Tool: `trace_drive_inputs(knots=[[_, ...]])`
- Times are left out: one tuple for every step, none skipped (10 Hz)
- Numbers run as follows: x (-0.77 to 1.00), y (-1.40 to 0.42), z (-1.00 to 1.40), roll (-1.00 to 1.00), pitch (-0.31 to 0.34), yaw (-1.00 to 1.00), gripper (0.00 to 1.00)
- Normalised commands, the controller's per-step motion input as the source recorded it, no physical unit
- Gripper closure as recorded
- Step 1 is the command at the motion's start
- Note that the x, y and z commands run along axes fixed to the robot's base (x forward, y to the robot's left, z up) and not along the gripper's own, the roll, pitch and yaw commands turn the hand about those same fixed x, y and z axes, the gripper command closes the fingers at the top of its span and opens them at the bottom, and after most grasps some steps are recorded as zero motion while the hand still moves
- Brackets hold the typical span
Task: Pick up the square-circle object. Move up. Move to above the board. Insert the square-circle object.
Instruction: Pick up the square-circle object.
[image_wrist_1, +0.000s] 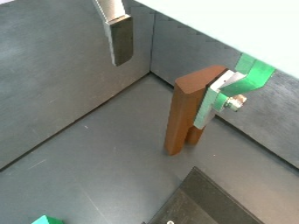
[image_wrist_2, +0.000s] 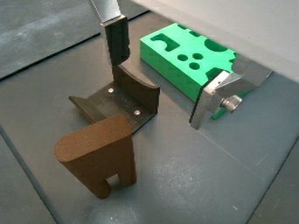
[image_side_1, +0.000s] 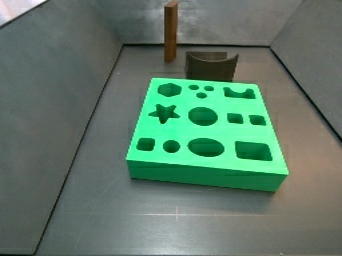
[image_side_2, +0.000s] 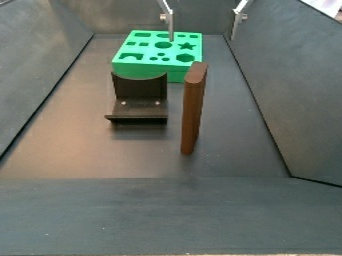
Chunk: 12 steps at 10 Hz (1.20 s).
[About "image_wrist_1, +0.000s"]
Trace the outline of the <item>green taped gripper right finger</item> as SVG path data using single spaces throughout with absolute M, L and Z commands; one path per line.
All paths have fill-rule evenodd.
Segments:
M 261 88 L 274 70 L 266 63 L 241 53 L 234 70 L 228 69 L 222 72 L 206 88 L 193 126 L 201 129 L 213 117 L 214 112 L 220 112 L 224 108 L 237 111 L 244 102 L 236 100 L 234 96 Z

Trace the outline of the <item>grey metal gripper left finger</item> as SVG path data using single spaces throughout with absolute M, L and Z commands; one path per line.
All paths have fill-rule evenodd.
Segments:
M 133 56 L 133 18 L 121 0 L 92 0 L 106 34 L 112 64 L 118 67 Z

